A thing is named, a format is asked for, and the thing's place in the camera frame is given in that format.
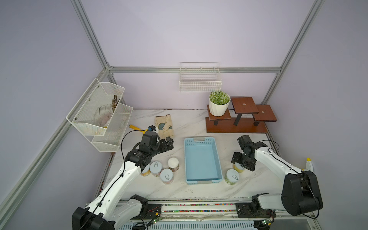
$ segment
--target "blue object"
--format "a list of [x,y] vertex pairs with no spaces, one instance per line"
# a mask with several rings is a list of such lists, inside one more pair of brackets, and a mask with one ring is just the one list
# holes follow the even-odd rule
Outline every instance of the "blue object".
[[192,137],[184,140],[185,181],[207,184],[222,181],[222,171],[213,137]]

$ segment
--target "green plant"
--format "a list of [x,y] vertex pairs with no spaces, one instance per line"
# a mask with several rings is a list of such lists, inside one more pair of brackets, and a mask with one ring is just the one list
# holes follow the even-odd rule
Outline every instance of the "green plant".
[[229,95],[227,95],[227,93],[224,93],[222,91],[212,92],[209,95],[209,99],[216,105],[224,105],[230,101]]

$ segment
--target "white robotic arm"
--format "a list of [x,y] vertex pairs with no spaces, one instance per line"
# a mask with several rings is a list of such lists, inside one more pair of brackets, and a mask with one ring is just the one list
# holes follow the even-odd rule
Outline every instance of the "white robotic arm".
[[[256,149],[254,158],[271,170],[282,183],[286,175],[301,173],[301,169],[289,164],[267,147]],[[281,194],[263,194],[258,196],[258,202],[262,209],[286,210],[281,198]]]
[[103,218],[108,222],[115,221],[116,226],[120,226],[120,222],[124,224],[131,218],[138,216],[141,211],[142,204],[138,200],[130,199],[127,204],[116,210],[116,206],[133,180],[141,173],[141,168],[133,162],[125,163],[121,166],[119,172],[114,176],[106,189],[102,190],[101,194],[89,203],[88,208],[94,214],[103,214]]
[[301,173],[301,169],[289,164],[275,154],[272,149],[267,147],[256,149],[254,152],[254,158],[271,170],[283,183],[285,176],[289,173]]
[[101,194],[85,208],[78,207],[75,210],[72,215],[73,230],[115,230],[133,217],[144,218],[148,209],[146,198],[134,195],[125,205],[116,206],[152,157],[173,149],[173,143],[170,137],[160,140],[157,132],[145,132],[142,141],[137,144],[139,148],[134,148],[126,155],[123,165]]
[[263,163],[282,182],[281,194],[259,194],[252,197],[253,211],[261,209],[286,210],[293,216],[322,209],[323,203],[316,175],[302,171],[275,154],[262,142],[252,142],[249,135],[238,138],[242,153],[235,152],[232,163],[254,171],[256,162]]

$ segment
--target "white cotton glove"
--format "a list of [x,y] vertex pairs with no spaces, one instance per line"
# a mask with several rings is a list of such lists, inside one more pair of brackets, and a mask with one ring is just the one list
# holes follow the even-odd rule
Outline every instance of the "white cotton glove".
[[111,104],[99,107],[95,113],[95,124],[97,126],[106,128],[110,122],[112,115],[113,115],[113,108]]

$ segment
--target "white wire basket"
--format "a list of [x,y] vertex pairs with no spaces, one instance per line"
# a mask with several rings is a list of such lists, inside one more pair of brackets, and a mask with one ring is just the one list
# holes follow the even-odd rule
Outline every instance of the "white wire basket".
[[220,63],[217,62],[181,62],[181,92],[219,92],[222,80],[219,74]]
[[[122,103],[124,87],[109,82],[99,82],[77,113],[75,107],[67,120],[100,152],[116,152],[128,125],[132,107]],[[112,100],[117,96],[117,105],[112,109]]]

